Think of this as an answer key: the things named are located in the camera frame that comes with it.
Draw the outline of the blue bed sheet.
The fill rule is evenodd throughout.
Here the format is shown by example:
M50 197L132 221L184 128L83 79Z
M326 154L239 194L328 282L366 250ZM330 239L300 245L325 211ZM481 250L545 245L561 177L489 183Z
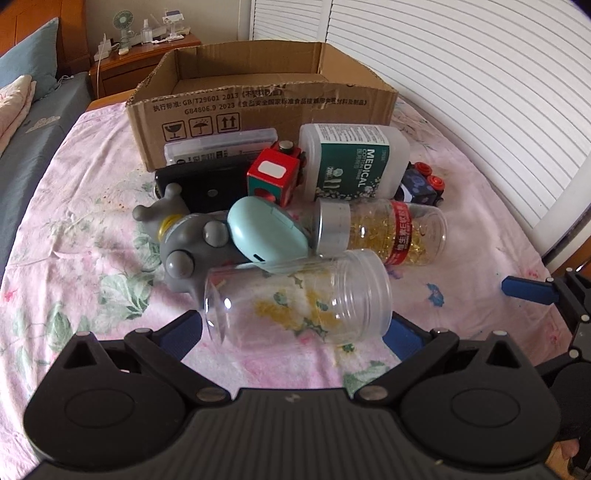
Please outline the blue bed sheet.
M1 155L1 266L5 267L27 206L55 152L90 104L85 73L61 79L32 103Z

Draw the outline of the white phone stand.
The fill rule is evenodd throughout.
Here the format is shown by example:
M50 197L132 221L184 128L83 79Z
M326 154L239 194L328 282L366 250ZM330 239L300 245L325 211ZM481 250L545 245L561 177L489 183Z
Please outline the white phone stand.
M184 20L183 14L178 9L166 10L162 20L168 32L165 38L166 41L172 42L184 38L184 36L177 30L178 24Z

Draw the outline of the white power strip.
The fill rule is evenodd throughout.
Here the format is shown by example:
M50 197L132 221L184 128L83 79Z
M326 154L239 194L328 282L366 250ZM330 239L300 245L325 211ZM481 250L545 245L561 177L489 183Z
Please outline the white power strip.
M113 44L111 42L111 39L108 38L106 35L103 35L102 40L98 44L97 52L94 55L94 61L100 62L100 61L108 58L111 54L112 48L113 48Z

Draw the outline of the white louvered closet door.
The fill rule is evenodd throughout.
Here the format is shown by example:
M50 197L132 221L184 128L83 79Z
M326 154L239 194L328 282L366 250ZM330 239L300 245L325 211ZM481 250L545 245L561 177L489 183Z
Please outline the white louvered closet door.
M373 69L488 178L544 261L590 234L586 1L256 1L254 39Z

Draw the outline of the clear plastic jar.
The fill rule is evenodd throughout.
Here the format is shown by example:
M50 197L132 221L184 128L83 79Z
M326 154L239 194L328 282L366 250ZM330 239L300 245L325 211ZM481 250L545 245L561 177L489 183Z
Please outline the clear plastic jar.
M212 269L204 287L209 337L243 354L381 338L392 310L387 269L367 249Z

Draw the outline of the red fidget cube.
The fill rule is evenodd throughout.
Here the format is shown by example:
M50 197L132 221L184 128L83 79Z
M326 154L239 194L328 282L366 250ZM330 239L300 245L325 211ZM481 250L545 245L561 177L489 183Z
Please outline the red fidget cube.
M247 193L287 207L301 183L304 151L288 140L263 149L246 173Z

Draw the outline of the light teal oval case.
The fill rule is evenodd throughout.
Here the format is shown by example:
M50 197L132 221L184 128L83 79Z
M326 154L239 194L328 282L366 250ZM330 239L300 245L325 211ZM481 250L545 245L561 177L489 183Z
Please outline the light teal oval case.
M308 257L308 236L286 211L263 198L246 196L228 210L235 247L253 263L286 262Z

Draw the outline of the black correction tape dispenser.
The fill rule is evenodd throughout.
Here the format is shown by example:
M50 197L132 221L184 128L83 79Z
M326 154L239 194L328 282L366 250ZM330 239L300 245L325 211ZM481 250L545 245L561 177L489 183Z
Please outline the black correction tape dispenser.
M226 211L249 193L246 174L253 161L251 155L237 155L157 169L156 196L162 198L166 186L174 183L180 186L180 198L190 213Z

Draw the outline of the blue pillow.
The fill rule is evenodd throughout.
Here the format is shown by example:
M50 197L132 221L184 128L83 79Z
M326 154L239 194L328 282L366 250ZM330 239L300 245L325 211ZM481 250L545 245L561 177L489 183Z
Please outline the blue pillow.
M37 82L34 101L49 94L57 83L57 34L59 19L51 19L1 56L1 86L21 75Z

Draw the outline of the jar of yellow capsules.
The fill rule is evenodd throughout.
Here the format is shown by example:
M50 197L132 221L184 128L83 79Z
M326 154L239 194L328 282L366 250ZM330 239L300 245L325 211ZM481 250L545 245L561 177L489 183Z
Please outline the jar of yellow capsules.
M387 199L315 202L315 253L369 249L387 266L427 265L444 251L448 225L433 206Z

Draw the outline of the dark blue fidget cube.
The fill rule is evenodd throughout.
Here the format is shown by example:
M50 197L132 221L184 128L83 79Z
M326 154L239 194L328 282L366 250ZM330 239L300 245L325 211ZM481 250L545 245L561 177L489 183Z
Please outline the dark blue fidget cube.
M438 206L443 201L444 191L444 180L434 174L430 165L424 162L408 163L394 200Z

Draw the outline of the small green desk fan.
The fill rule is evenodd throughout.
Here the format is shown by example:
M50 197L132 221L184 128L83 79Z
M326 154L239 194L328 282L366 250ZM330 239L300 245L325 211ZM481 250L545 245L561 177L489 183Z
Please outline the small green desk fan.
M121 50L129 49L130 47L133 19L133 14L129 10L121 10L113 17L113 26L120 33L119 49Z

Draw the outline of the grey rhino squeeze toy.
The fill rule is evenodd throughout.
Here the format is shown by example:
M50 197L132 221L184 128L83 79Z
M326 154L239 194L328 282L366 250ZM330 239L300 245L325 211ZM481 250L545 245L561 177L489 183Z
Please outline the grey rhino squeeze toy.
M167 288L188 294L199 310L204 307L208 271L247 261L231 240L226 216L191 213L175 183L167 185L153 204L136 206L132 216L159 245Z

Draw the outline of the white medical cotton container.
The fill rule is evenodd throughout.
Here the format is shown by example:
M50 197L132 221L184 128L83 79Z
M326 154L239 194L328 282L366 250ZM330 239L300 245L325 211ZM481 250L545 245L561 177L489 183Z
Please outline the white medical cotton container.
M304 200L392 199L410 160L410 144L397 128L310 123L301 126L305 154Z

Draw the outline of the pink floral table cloth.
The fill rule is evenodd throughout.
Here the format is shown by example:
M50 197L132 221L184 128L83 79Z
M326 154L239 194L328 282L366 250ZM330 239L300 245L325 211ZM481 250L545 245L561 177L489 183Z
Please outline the pink floral table cloth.
M449 238L436 262L393 267L394 310L426 330L467 339L508 332L531 362L566 352L571 335L554 307L505 296L509 276L548 270L482 173L406 100L392 118L413 161L446 184ZM158 329L191 308L162 281L157 247L132 209L153 199L122 105L83 114L54 155L17 230L1 285L1 475L36 466L24 409L70 337L119 339Z

